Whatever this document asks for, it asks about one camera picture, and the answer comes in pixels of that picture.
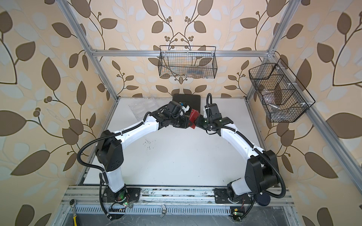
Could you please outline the red leather card holder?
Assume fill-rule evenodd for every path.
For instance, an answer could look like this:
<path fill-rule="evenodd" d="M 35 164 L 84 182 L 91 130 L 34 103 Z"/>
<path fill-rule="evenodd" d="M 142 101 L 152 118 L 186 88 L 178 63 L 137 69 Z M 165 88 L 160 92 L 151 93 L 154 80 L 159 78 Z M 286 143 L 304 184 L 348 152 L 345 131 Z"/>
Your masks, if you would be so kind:
<path fill-rule="evenodd" d="M 197 124 L 196 121 L 199 117 L 200 117 L 199 111 L 192 109 L 190 116 L 189 116 L 189 125 L 192 129 L 196 128 L 196 124 Z"/>

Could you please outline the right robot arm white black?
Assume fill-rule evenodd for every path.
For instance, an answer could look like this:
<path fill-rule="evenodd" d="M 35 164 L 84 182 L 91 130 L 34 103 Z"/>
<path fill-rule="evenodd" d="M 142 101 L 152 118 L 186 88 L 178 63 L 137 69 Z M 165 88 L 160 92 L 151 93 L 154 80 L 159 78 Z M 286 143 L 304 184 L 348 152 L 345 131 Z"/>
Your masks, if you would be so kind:
<path fill-rule="evenodd" d="M 195 124 L 199 128 L 216 132 L 246 161 L 244 177 L 228 184 L 230 199 L 244 194 L 259 193 L 267 193 L 274 198 L 285 196 L 286 184 L 273 151 L 265 151 L 251 142 L 228 117 L 212 121 L 210 118 L 200 116 L 195 120 Z"/>

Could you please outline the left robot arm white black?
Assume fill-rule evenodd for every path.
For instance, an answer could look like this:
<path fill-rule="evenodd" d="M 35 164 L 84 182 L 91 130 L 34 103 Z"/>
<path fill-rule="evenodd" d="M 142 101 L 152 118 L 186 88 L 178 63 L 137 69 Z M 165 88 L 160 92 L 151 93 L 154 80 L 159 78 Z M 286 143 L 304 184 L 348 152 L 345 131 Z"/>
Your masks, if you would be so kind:
<path fill-rule="evenodd" d="M 133 142 L 156 132 L 164 127 L 173 126 L 179 129 L 191 127 L 192 122 L 188 116 L 167 116 L 160 111 L 148 112 L 139 123 L 121 131 L 110 132 L 106 130 L 102 134 L 102 140 L 97 143 L 96 156 L 101 164 L 103 182 L 113 193 L 119 193 L 125 189 L 121 165 L 124 162 L 123 151 Z"/>

